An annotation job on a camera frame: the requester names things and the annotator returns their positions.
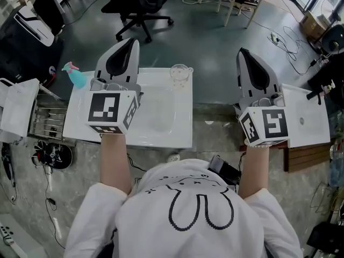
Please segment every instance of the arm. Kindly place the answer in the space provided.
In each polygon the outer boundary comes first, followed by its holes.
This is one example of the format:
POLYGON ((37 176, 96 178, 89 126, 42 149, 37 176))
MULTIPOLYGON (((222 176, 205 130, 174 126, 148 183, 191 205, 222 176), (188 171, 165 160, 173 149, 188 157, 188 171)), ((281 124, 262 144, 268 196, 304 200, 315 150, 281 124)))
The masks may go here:
POLYGON ((239 196, 253 209, 264 229, 264 241, 275 257, 303 254, 297 235, 277 200, 268 192, 269 148, 247 147, 239 196))
POLYGON ((95 257, 111 239, 115 216, 131 190, 124 135, 103 135, 100 170, 101 183, 85 196, 68 234, 64 258, 95 257))
POLYGON ((103 134, 101 157, 101 183, 129 194, 131 176, 125 136, 103 134))
POLYGON ((245 199, 263 188, 268 188, 269 148, 247 146, 240 179, 239 196, 245 199))

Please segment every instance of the cardboard box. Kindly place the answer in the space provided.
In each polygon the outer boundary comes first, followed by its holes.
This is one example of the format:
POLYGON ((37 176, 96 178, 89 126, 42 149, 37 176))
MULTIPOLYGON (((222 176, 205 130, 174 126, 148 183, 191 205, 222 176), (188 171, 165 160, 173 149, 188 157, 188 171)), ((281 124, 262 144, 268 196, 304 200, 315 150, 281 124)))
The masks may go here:
POLYGON ((310 37, 313 40, 321 37, 321 35, 327 29, 327 25, 309 11, 306 12, 304 18, 301 20, 300 27, 302 28, 306 36, 310 37))

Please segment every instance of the speaker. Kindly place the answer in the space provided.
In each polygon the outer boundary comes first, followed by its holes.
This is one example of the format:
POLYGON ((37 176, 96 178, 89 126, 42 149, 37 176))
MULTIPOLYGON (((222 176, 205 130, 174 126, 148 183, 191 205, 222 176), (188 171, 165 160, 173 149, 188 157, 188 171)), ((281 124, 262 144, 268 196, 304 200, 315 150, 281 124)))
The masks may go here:
POLYGON ((330 28, 322 37, 322 48, 329 54, 344 52, 344 26, 338 24, 330 28))

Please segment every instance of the white sweatshirt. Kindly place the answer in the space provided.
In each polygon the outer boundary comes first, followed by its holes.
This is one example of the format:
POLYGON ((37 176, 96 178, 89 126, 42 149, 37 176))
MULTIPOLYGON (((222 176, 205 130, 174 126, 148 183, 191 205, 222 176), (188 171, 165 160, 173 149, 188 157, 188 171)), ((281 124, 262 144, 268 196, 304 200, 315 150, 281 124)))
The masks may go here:
POLYGON ((303 257, 296 233, 266 190, 241 199, 209 163, 190 159, 149 170, 127 196, 93 185, 68 235, 65 258, 97 257, 117 229, 113 257, 303 257))

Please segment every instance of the white table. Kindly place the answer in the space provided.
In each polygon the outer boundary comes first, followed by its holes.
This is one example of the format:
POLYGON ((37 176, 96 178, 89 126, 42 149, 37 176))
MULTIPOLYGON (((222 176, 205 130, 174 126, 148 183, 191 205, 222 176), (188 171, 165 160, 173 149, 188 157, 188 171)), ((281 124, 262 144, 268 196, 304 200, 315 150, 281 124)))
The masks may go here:
MULTIPOLYGON (((169 68, 140 68, 137 83, 144 95, 126 142, 131 146, 192 147, 192 74, 183 87, 175 86, 169 68)), ((82 89, 73 88, 63 128, 65 138, 100 142, 98 133, 84 124, 84 95, 90 89, 94 71, 82 89)))

